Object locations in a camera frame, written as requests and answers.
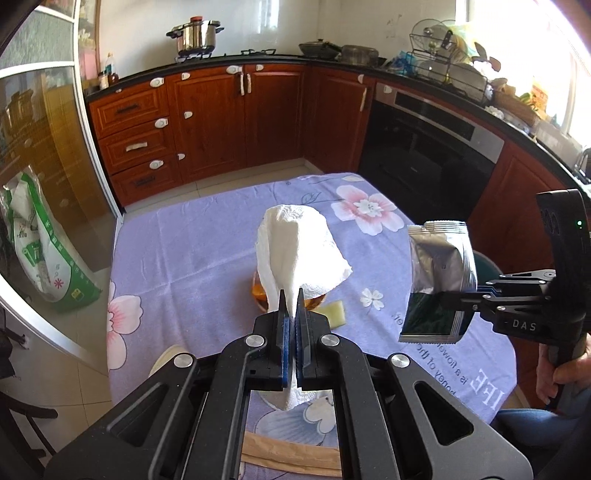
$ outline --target silver pouch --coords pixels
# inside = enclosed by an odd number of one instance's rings
[[[446,291],[476,291],[474,253],[464,222],[437,220],[409,225],[413,286],[399,340],[455,343],[462,338],[472,315],[441,307]]]

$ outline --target orange bowl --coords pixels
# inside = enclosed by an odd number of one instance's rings
[[[267,310],[269,309],[269,302],[267,300],[267,294],[265,293],[265,289],[261,285],[261,280],[259,279],[257,271],[255,271],[255,274],[252,276],[251,293],[261,311],[263,313],[267,313]],[[315,299],[304,300],[306,309],[314,310],[324,301],[325,298],[326,295],[321,295],[320,297],[316,297]]]

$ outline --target human hand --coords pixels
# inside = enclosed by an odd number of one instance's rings
[[[591,335],[587,334],[585,352],[558,368],[548,360],[548,345],[540,344],[535,392],[544,403],[558,394],[558,385],[576,382],[579,388],[591,386]]]
[[[535,369],[537,377],[535,379],[535,393],[538,398],[546,405],[550,403],[550,398],[558,394],[558,385],[554,383],[554,365],[548,360],[548,345],[540,344],[538,367]]]

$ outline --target plastic bag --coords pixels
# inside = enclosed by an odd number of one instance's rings
[[[66,311],[99,298],[94,275],[55,220],[31,167],[4,186],[0,206],[18,260],[45,300]]]

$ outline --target white wall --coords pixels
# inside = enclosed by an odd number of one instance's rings
[[[423,18],[454,18],[456,0],[102,0],[99,49],[112,51],[120,77],[170,64],[176,42],[166,32],[202,15],[226,29],[215,55],[246,48],[300,54],[298,44],[324,38],[375,47],[382,57],[409,50],[408,34]],[[276,7],[277,28],[262,29],[261,9]]]
[[[260,31],[265,5],[278,5],[278,25]],[[216,37],[214,55],[247,48],[299,54],[298,44],[316,39],[318,8],[319,0],[102,0],[100,57],[105,61],[113,52],[119,77],[173,63],[176,41],[166,32],[196,15],[226,28]]]
[[[424,18],[454,19],[456,0],[340,0],[337,43],[377,48],[392,58],[411,50],[408,35]]]

